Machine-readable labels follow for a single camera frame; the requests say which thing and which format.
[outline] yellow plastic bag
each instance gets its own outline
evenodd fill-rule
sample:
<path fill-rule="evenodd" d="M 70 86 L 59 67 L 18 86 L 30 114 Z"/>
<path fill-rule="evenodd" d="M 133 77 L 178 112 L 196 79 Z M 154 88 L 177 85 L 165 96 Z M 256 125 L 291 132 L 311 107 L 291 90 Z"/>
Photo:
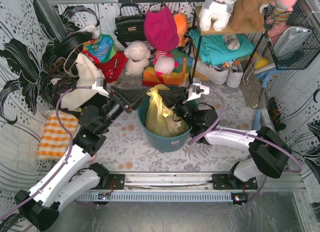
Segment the yellow plastic bag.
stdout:
<path fill-rule="evenodd" d="M 158 89 L 170 90 L 167 86 L 159 84 L 147 93 L 150 96 L 150 105 L 145 120 L 147 130 L 162 137 L 175 137 L 187 132 L 189 127 L 186 122 L 183 120 L 176 122 L 179 118 L 163 104 Z"/>

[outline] floral patterned mat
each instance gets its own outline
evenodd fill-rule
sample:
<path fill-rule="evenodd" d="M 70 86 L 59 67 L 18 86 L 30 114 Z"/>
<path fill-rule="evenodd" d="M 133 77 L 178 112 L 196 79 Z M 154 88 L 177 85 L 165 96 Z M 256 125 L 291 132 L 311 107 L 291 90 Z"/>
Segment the floral patterned mat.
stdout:
<path fill-rule="evenodd" d="M 137 88 L 141 79 L 122 76 L 118 86 Z M 240 130 L 250 130 L 256 110 L 246 107 L 241 90 L 227 85 L 205 82 L 211 90 L 219 93 L 225 101 L 225 115 L 219 125 Z M 213 95 L 202 96 L 199 102 L 213 105 L 219 113 L 222 104 Z M 266 109 L 262 110 L 264 118 L 269 118 Z M 181 149 L 161 153 L 153 148 L 144 129 L 139 124 L 137 112 L 122 113 L 105 134 L 106 141 L 97 153 L 95 162 L 102 163 L 110 171 L 136 172 L 198 172 L 229 171 L 232 165 L 248 157 L 248 151 L 221 145 L 193 144 Z"/>

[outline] blue bucket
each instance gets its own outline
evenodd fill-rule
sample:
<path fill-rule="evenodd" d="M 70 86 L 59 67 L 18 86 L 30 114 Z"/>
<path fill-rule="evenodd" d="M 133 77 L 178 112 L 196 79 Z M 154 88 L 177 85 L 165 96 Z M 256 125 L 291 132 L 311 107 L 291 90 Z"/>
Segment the blue bucket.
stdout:
<path fill-rule="evenodd" d="M 196 106 L 196 102 L 194 100 L 192 100 L 191 104 Z M 150 96 L 146 96 L 137 110 L 139 122 L 145 131 L 149 143 L 161 153 L 173 152 L 181 149 L 189 137 L 191 128 L 189 128 L 187 132 L 175 137 L 162 137 L 151 133 L 145 127 L 149 105 Z"/>

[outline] folded teal cloth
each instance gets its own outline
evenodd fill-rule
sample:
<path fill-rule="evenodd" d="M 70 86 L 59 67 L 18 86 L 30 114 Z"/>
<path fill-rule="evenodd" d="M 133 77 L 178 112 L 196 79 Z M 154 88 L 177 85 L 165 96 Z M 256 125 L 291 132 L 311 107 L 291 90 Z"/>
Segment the folded teal cloth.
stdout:
<path fill-rule="evenodd" d="M 199 32 L 192 29 L 189 35 L 192 37 L 195 47 L 198 46 Z M 203 63 L 212 66 L 219 65 L 226 61 L 234 60 L 242 56 L 249 56 L 254 51 L 254 45 L 242 34 L 237 34 L 240 48 L 237 50 L 228 49 L 222 35 L 204 35 L 200 46 L 199 55 Z"/>

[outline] metal basket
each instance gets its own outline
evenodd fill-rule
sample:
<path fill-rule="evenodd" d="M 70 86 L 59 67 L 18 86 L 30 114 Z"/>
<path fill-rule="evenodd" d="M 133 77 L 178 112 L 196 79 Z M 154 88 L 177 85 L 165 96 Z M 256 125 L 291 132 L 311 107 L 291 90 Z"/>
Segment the metal basket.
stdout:
<path fill-rule="evenodd" d="M 272 17 L 273 6 L 269 6 L 265 15 L 264 27 L 266 30 L 265 37 L 268 38 L 268 32 L 280 23 L 287 26 L 299 26 L 312 30 L 312 33 L 302 44 L 302 46 L 291 53 L 277 57 L 274 51 L 274 45 L 281 37 L 281 34 L 271 37 L 272 42 L 268 43 L 269 49 L 277 70 L 304 70 L 316 58 L 320 52 L 320 42 L 306 20 L 301 8 L 296 4 L 292 12 L 284 12 Z"/>

